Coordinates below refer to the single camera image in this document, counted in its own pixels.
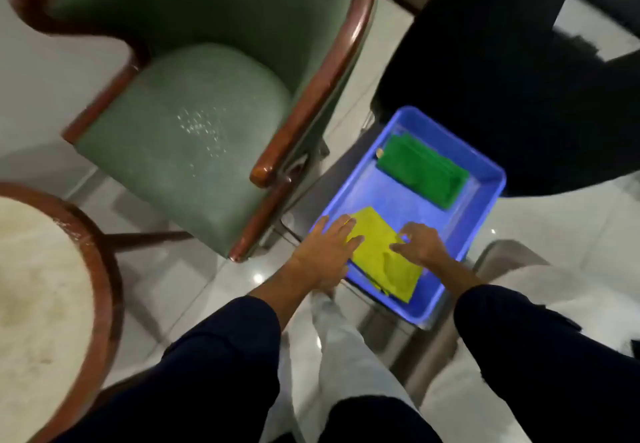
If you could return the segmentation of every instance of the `folded yellow cloth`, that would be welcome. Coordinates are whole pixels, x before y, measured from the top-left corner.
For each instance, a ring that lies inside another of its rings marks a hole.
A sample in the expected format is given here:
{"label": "folded yellow cloth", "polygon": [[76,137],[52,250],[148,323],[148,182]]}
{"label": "folded yellow cloth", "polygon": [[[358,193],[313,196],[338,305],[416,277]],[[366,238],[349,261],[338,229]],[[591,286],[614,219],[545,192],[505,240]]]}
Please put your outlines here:
{"label": "folded yellow cloth", "polygon": [[353,262],[383,291],[408,303],[422,274],[422,268],[389,249],[391,243],[404,241],[372,207],[364,208],[351,216],[357,222],[349,239],[365,237],[364,243],[353,253]]}

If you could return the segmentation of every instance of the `white pants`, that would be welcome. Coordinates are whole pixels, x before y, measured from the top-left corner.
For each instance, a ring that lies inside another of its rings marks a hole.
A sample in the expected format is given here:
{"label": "white pants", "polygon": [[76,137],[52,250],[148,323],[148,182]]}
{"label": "white pants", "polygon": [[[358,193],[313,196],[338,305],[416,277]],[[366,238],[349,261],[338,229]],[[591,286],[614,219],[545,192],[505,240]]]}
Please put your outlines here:
{"label": "white pants", "polygon": [[[323,421],[339,401],[357,396],[389,396],[404,401],[415,410],[402,385],[367,347],[362,335],[344,318],[331,298],[324,293],[313,293],[311,313],[322,347],[319,397]],[[282,341],[278,368],[280,394],[267,416],[261,443],[269,443],[290,431],[299,443],[304,441],[291,401],[288,337],[283,335]]]}

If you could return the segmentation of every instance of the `green chair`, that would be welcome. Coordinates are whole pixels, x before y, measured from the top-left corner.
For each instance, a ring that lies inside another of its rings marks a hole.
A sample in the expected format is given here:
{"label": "green chair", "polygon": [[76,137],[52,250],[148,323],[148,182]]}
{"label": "green chair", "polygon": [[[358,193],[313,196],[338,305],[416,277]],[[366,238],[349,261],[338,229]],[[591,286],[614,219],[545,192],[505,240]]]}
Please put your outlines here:
{"label": "green chair", "polygon": [[131,59],[63,132],[213,250],[250,255],[319,159],[375,0],[12,0]]}

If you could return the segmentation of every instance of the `blue plastic bin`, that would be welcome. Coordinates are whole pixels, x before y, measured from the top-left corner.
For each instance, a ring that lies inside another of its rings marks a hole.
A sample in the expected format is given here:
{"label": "blue plastic bin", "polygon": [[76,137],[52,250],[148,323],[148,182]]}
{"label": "blue plastic bin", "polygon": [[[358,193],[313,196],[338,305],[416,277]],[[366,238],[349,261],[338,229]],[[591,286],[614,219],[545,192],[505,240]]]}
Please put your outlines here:
{"label": "blue plastic bin", "polygon": [[[384,148],[390,135],[401,133],[410,133],[469,172],[466,185],[449,210],[441,210],[376,168],[376,149]],[[404,107],[396,112],[322,215],[328,215],[332,222],[342,214],[372,206],[396,232],[409,221],[436,228],[449,253],[460,261],[505,182],[506,175],[498,165],[417,108]],[[429,318],[444,292],[438,278],[428,270],[420,276],[409,303],[380,292],[351,261],[347,278],[416,325]]]}

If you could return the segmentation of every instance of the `chair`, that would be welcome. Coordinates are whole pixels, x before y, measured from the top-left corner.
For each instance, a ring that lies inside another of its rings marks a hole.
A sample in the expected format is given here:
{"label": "chair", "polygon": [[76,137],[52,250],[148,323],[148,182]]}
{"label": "chair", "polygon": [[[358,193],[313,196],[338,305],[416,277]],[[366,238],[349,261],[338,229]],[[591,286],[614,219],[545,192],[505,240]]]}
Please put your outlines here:
{"label": "chair", "polygon": [[131,59],[68,126],[79,153],[217,253],[247,258],[319,159],[375,0],[12,0]]}
{"label": "chair", "polygon": [[[640,169],[640,52],[603,62],[553,31],[564,1],[428,1],[380,81],[376,117],[420,108],[500,164],[510,196]],[[640,35],[640,0],[586,1]]]}

